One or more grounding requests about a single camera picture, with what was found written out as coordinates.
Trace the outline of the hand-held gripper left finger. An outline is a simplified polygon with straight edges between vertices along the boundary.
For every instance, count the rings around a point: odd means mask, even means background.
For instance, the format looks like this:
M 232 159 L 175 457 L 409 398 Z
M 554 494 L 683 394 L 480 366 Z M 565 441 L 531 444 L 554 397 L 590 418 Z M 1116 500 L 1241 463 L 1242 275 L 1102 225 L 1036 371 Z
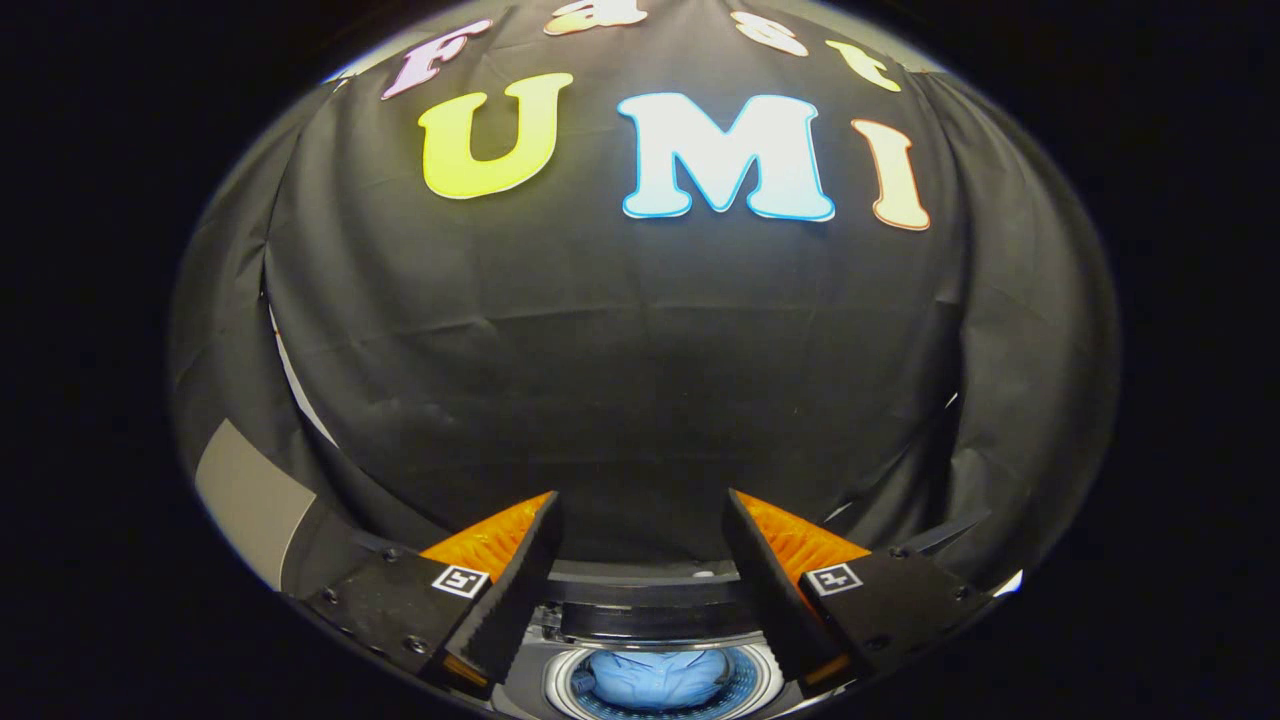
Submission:
M 509 675 L 562 537 L 561 497 L 545 492 L 417 553 L 378 548 L 305 607 L 398 673 L 490 693 Z

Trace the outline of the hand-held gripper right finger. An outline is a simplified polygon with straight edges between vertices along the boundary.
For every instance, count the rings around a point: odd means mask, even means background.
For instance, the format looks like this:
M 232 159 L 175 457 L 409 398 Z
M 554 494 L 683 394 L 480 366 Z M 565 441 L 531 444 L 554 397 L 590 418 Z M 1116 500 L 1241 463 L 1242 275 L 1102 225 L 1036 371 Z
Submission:
M 977 524 L 951 521 L 884 550 L 730 489 L 722 532 L 783 676 L 805 693 L 865 685 L 923 659 L 1000 597 L 936 560 Z

